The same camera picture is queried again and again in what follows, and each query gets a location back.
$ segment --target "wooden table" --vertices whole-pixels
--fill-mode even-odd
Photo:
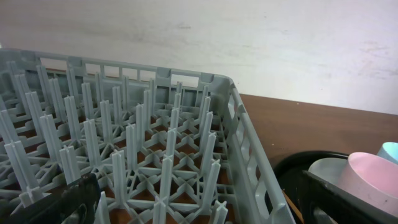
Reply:
[[[241,95],[257,135],[274,167],[308,150],[369,152],[398,141],[398,116],[260,96]]]

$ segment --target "pink cup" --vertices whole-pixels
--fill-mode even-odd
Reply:
[[[349,155],[338,187],[398,217],[398,165],[365,152]]]

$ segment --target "gray plastic dish rack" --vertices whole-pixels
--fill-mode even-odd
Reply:
[[[228,77],[0,49],[0,81],[0,217],[91,172],[96,223],[294,223]]]

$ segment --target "light blue cup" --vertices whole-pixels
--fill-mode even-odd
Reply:
[[[398,164],[398,143],[385,142],[377,155]]]

